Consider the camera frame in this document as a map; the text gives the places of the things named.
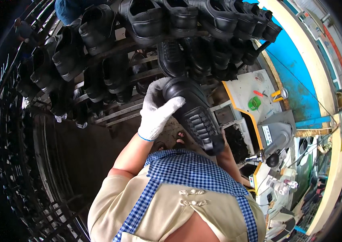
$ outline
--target cable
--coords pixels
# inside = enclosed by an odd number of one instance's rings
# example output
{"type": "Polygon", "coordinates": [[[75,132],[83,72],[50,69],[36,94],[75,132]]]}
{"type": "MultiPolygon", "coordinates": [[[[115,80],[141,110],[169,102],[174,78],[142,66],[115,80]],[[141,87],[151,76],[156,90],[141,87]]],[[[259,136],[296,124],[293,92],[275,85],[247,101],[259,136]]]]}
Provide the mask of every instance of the cable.
{"type": "Polygon", "coordinates": [[[315,97],[313,95],[313,93],[311,93],[311,91],[289,70],[288,67],[286,67],[275,55],[273,55],[269,50],[265,49],[266,51],[268,51],[274,58],[276,58],[276,60],[278,62],[280,62],[281,65],[283,65],[293,76],[296,80],[298,80],[299,83],[301,83],[301,85],[303,85],[303,87],[313,96],[314,99],[317,100],[317,102],[320,104],[320,106],[323,107],[323,109],[328,113],[328,115],[332,118],[333,122],[335,123],[336,126],[338,126],[338,123],[335,121],[335,119],[333,119],[333,116],[328,112],[328,110],[324,107],[323,104],[320,103],[320,101],[317,99],[317,97],[315,97]]]}

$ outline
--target person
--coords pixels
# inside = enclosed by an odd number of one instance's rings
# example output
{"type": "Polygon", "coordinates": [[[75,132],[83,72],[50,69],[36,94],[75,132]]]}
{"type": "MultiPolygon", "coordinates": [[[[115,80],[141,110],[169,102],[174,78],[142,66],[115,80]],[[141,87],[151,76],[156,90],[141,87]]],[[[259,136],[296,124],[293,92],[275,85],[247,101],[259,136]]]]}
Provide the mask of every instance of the person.
{"type": "Polygon", "coordinates": [[[57,18],[68,26],[77,18],[81,18],[86,8],[92,5],[110,3],[110,0],[56,0],[54,8],[57,18]]]}
{"type": "Polygon", "coordinates": [[[15,34],[19,41],[23,41],[28,46],[33,49],[38,46],[38,34],[34,32],[33,28],[26,21],[21,21],[20,18],[17,18],[14,22],[15,34]]]}
{"type": "MultiPolygon", "coordinates": [[[[91,241],[262,242],[265,217],[242,185],[224,131],[217,163],[187,149],[149,154],[183,97],[161,101],[169,77],[152,82],[138,132],[120,152],[88,214],[91,241]]],[[[183,133],[178,142],[183,144],[183,133]]]]}

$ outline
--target black leather shoe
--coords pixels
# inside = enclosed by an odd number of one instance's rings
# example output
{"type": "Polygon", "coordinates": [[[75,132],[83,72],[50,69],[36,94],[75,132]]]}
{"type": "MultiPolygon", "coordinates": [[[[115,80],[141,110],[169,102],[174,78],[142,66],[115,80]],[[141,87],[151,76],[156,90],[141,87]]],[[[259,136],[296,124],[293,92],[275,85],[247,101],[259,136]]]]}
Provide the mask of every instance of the black leather shoe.
{"type": "Polygon", "coordinates": [[[234,30],[234,36],[243,40],[250,39],[258,22],[257,19],[255,19],[253,14],[245,10],[242,0],[230,0],[226,1],[225,4],[239,18],[236,29],[234,30]]]}
{"type": "Polygon", "coordinates": [[[245,47],[245,54],[242,56],[242,61],[245,63],[245,65],[253,65],[259,53],[254,48],[253,42],[251,40],[245,41],[245,47]]]}
{"type": "Polygon", "coordinates": [[[245,53],[245,46],[238,38],[233,37],[229,41],[229,48],[231,49],[230,63],[237,64],[241,61],[245,53]]]}
{"type": "Polygon", "coordinates": [[[118,54],[103,60],[104,83],[110,93],[120,93],[129,85],[128,65],[128,54],[118,54]]]}
{"type": "Polygon", "coordinates": [[[84,44],[73,28],[64,26],[58,32],[53,62],[64,80],[71,81],[85,70],[84,44]]]}
{"type": "Polygon", "coordinates": [[[102,101],[98,103],[87,102],[86,105],[94,118],[100,118],[104,114],[103,112],[104,102],[102,101]]]}
{"type": "Polygon", "coordinates": [[[261,10],[265,17],[268,19],[268,24],[266,25],[265,31],[262,33],[262,37],[266,41],[270,41],[274,43],[276,41],[277,36],[282,31],[282,28],[277,24],[272,22],[272,13],[270,11],[261,10]]]}
{"type": "Polygon", "coordinates": [[[217,39],[228,40],[234,35],[238,14],[217,0],[188,0],[199,9],[199,23],[217,39]]]}
{"type": "Polygon", "coordinates": [[[198,8],[187,0],[154,0],[169,18],[169,32],[176,38],[194,36],[198,25],[198,8]]]}
{"type": "Polygon", "coordinates": [[[211,64],[208,55],[202,51],[203,43],[198,37],[180,39],[184,56],[187,59],[190,70],[200,77],[207,76],[211,71],[211,64]]]}
{"type": "Polygon", "coordinates": [[[33,73],[30,78],[45,93],[57,89],[63,82],[52,62],[56,46],[55,37],[50,37],[44,46],[35,48],[32,53],[33,73]]]}
{"type": "Polygon", "coordinates": [[[116,93],[116,102],[118,104],[126,104],[132,98],[132,90],[134,86],[127,86],[122,92],[116,93]]]}
{"type": "Polygon", "coordinates": [[[158,63],[165,76],[177,77],[184,75],[185,66],[183,53],[176,40],[166,40],[157,45],[158,63]]]}
{"type": "Polygon", "coordinates": [[[272,13],[268,10],[260,9],[257,3],[244,2],[243,9],[245,12],[252,14],[254,18],[257,20],[256,27],[254,28],[252,36],[258,39],[262,38],[262,33],[265,31],[269,19],[272,18],[272,13]]]}
{"type": "MultiPolygon", "coordinates": [[[[74,90],[73,100],[82,95],[81,89],[74,90]]],[[[76,122],[78,128],[86,128],[88,126],[88,108],[86,103],[78,103],[72,108],[73,121],[76,122]]]]}
{"type": "Polygon", "coordinates": [[[184,97],[186,104],[179,108],[173,117],[209,156],[222,152],[224,140],[221,131],[199,86],[187,77],[173,78],[164,85],[163,97],[168,101],[176,96],[184,97]]]}
{"type": "Polygon", "coordinates": [[[50,111],[57,117],[65,115],[70,109],[70,98],[68,94],[69,86],[65,82],[58,90],[49,93],[50,103],[52,107],[50,111]]]}
{"type": "Polygon", "coordinates": [[[218,70],[227,69],[231,58],[231,50],[228,44],[222,40],[214,38],[202,38],[206,43],[206,50],[210,51],[212,66],[218,70]]]}
{"type": "MultiPolygon", "coordinates": [[[[134,55],[131,58],[130,63],[142,60],[144,58],[145,58],[145,56],[142,53],[135,52],[134,55]]],[[[148,70],[147,62],[132,66],[132,72],[133,72],[134,75],[139,74],[139,73],[144,72],[144,71],[147,71],[147,70],[148,70]]],[[[145,96],[147,94],[148,86],[149,86],[149,84],[151,82],[152,81],[150,81],[150,80],[146,80],[146,81],[142,81],[142,82],[136,83],[136,91],[137,91],[137,93],[140,94],[140,95],[145,96]]]]}
{"type": "Polygon", "coordinates": [[[119,6],[119,22],[141,47],[164,40],[163,12],[152,0],[123,0],[119,6]]]}
{"type": "Polygon", "coordinates": [[[79,33],[92,56],[109,51],[115,44],[115,12],[105,4],[92,6],[82,15],[79,33]]]}
{"type": "Polygon", "coordinates": [[[41,89],[30,79],[30,70],[28,68],[27,62],[24,64],[21,63],[18,67],[18,84],[15,89],[23,97],[31,101],[41,91],[41,89]]]}
{"type": "Polygon", "coordinates": [[[97,103],[105,98],[106,90],[101,63],[89,66],[84,71],[83,89],[88,95],[89,99],[94,103],[97,103]]]}

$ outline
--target gloved hand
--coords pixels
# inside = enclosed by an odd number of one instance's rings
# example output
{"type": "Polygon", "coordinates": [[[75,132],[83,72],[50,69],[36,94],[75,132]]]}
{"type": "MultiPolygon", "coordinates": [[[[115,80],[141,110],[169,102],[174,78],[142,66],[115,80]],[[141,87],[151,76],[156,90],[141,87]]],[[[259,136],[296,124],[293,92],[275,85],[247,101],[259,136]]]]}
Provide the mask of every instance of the gloved hand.
{"type": "Polygon", "coordinates": [[[164,125],[171,115],[186,103],[184,97],[174,97],[164,103],[162,90],[170,77],[154,81],[148,87],[140,111],[142,122],[137,133],[147,141],[154,141],[163,131],[164,125]]]}

